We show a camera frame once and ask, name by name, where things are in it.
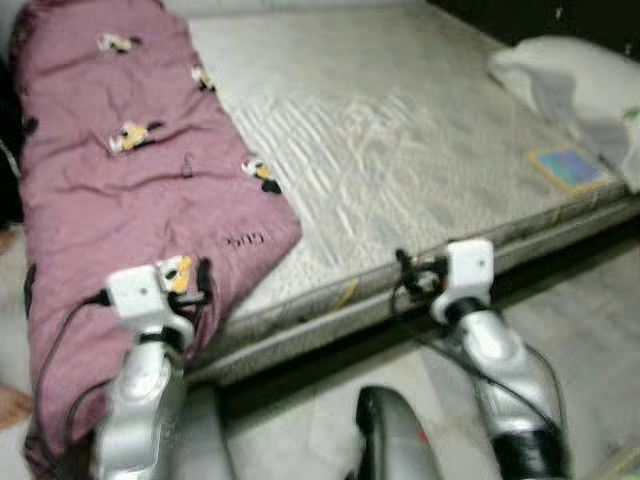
cartoon print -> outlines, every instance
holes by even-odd
[[[124,122],[120,133],[109,139],[109,147],[113,153],[121,153],[155,143],[149,134],[160,127],[164,127],[164,123],[160,121],[151,122],[147,126],[131,121]]]
[[[177,255],[157,264],[164,289],[167,292],[183,294],[189,286],[189,269],[193,261],[186,255]]]
[[[191,78],[193,78],[193,81],[196,82],[200,90],[216,91],[213,79],[203,67],[198,65],[191,67]]]
[[[273,178],[273,174],[269,167],[267,167],[262,161],[257,158],[249,158],[242,162],[242,170],[247,175],[251,175],[255,178],[262,180],[262,191],[271,192],[277,195],[282,193],[280,185]]]
[[[105,33],[96,39],[98,49],[101,52],[113,50],[116,53],[129,53],[134,45],[142,44],[142,40],[138,37],[125,37],[115,33]]]

white mattress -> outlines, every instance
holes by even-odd
[[[193,19],[193,41],[303,239],[232,319],[561,205],[525,159],[567,138],[486,73],[500,45],[438,9]]]

dark background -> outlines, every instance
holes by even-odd
[[[539,35],[571,35],[640,60],[640,0],[431,0],[431,3],[508,44]]]
[[[0,140],[17,159],[23,143],[20,103],[6,67],[0,62]],[[22,221],[18,181],[0,150],[0,230],[9,222]]]

pink blanket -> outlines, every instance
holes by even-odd
[[[230,307],[292,248],[299,224],[199,68],[185,23],[154,0],[36,0],[17,32],[16,76],[37,128],[24,149],[31,375],[65,315],[111,272],[175,255],[209,257],[214,304],[187,359]],[[43,446],[67,448],[63,426],[87,388],[111,379],[130,345],[109,308],[81,310],[43,382],[41,428],[26,445],[46,478]],[[96,427],[104,392],[86,398],[73,439]]]

tiled floor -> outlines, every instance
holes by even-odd
[[[21,237],[0,257],[0,383],[26,389],[23,249]],[[628,243],[582,273],[559,274],[528,293],[505,315],[558,372],[582,478],[617,448],[640,445],[640,248]],[[447,479],[497,478],[464,375],[407,343],[232,422],[239,480],[343,480],[359,457],[353,412],[360,386],[369,383],[393,386],[414,406]],[[24,428],[0,433],[0,479],[3,472],[28,478],[19,456]]]

